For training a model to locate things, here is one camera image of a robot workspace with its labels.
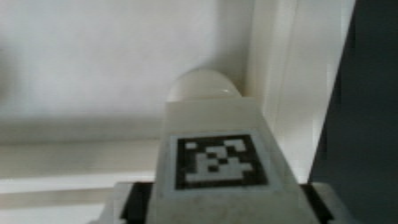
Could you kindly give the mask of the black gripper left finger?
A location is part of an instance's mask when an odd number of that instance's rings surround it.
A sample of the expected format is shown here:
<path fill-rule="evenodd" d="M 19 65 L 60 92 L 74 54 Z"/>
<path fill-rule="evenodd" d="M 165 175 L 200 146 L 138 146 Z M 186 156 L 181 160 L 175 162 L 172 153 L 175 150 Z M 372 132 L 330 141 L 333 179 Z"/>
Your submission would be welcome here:
<path fill-rule="evenodd" d="M 88 224 L 145 224 L 150 182 L 118 182 L 104 200 L 99 217 Z"/>

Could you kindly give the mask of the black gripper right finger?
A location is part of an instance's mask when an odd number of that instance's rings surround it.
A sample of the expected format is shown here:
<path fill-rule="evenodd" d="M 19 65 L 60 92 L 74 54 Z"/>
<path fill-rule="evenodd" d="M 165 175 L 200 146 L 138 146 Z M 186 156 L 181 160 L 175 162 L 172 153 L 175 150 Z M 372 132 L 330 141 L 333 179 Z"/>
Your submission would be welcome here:
<path fill-rule="evenodd" d="M 300 185 L 319 224 L 355 224 L 344 203 L 326 183 Z"/>

